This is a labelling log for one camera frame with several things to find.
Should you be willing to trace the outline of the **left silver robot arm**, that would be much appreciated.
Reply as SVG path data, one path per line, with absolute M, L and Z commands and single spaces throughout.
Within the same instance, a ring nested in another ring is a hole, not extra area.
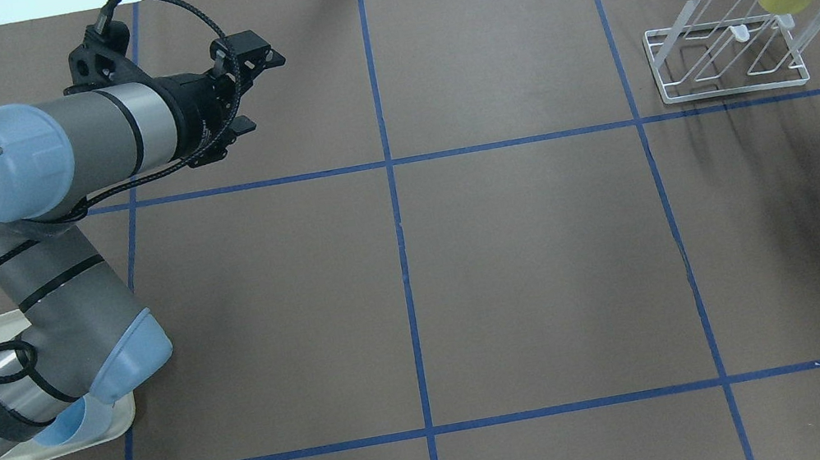
M 155 77 L 121 52 L 79 50 L 61 98 L 0 106 L 0 288 L 29 324 L 0 341 L 0 458 L 172 357 L 78 222 L 125 187 L 217 163 L 255 130 L 240 99 L 286 58 L 250 30 L 209 51 L 201 73 Z

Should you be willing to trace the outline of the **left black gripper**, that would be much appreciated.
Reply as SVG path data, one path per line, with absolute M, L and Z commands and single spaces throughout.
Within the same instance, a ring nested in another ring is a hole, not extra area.
M 253 30 L 216 39 L 210 55 L 213 66 L 206 72 L 155 78 L 176 118 L 173 158 L 187 168 L 223 162 L 239 137 L 256 130 L 254 120 L 238 115 L 237 76 L 287 64 L 287 58 Z

